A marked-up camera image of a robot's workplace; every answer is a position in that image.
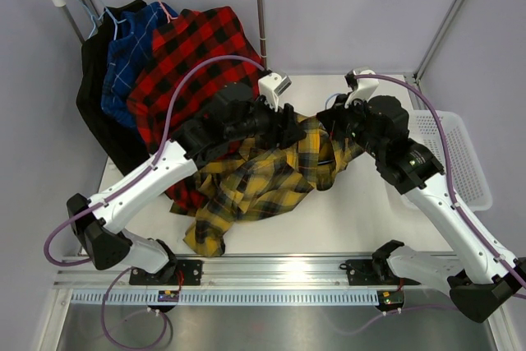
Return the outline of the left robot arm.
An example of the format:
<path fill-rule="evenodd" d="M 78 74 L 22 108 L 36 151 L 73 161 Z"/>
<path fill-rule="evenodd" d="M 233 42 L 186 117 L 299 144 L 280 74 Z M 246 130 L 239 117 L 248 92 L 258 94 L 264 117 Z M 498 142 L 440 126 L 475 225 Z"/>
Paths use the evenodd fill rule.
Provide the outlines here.
<path fill-rule="evenodd" d="M 76 194 L 67 209 L 72 231 L 97 270 L 118 264 L 168 284 L 178 259 L 159 239 L 127 231 L 131 219 L 177 182 L 227 154 L 235 141 L 259 136 L 271 148 L 288 148 L 305 138 L 291 104 L 274 109 L 264 97 L 252 99 L 246 86 L 226 85 L 186 120 L 146 162 L 112 187 L 89 198 Z"/>

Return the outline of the yellow plaid shirt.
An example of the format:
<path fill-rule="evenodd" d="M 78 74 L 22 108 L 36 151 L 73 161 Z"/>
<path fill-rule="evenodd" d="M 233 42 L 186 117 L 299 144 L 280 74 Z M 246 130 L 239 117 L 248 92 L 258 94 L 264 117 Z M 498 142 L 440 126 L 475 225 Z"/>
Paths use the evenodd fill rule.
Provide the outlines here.
<path fill-rule="evenodd" d="M 331 189 L 337 175 L 362 154 L 355 142 L 336 139 L 316 117 L 296 119 L 306 136 L 289 148 L 270 149 L 260 137 L 250 137 L 233 155 L 190 177 L 197 195 L 183 241 L 196 254 L 222 256 L 224 235 L 235 223 L 292 211 L 310 192 Z"/>

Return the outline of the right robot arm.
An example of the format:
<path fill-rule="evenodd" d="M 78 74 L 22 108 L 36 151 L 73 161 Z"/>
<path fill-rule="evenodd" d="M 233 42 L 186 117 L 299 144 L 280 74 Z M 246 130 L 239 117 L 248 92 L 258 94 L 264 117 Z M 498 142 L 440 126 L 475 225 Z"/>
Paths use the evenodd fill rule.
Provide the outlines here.
<path fill-rule="evenodd" d="M 346 105 L 340 95 L 316 116 L 333 137 L 348 138 L 373 157 L 380 176 L 426 215 L 457 256 L 447 261 L 392 240 L 372 255 L 371 271 L 378 281 L 410 279 L 438 290 L 477 323 L 517 294 L 525 281 L 525 260 L 492 237 L 448 189 L 444 167 L 410 138 L 409 114 L 395 97 Z"/>

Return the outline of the light blue wire hanger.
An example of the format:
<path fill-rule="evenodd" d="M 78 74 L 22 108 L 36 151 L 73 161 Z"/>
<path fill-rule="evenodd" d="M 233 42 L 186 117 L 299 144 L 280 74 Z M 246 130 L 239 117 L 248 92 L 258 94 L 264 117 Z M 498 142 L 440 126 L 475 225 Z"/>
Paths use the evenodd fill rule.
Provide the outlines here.
<path fill-rule="evenodd" d="M 325 106 L 324 106 L 324 110 L 327 110 L 330 106 L 330 101 L 332 99 L 334 99 L 335 101 L 333 102 L 333 104 L 337 101 L 337 98 L 340 96 L 340 95 L 344 95 L 343 93 L 334 93 L 332 94 L 331 96 L 329 96 L 326 101 L 325 101 Z M 319 159 L 318 160 L 318 165 L 325 165 L 325 164 L 330 164 L 334 162 L 333 159 Z"/>

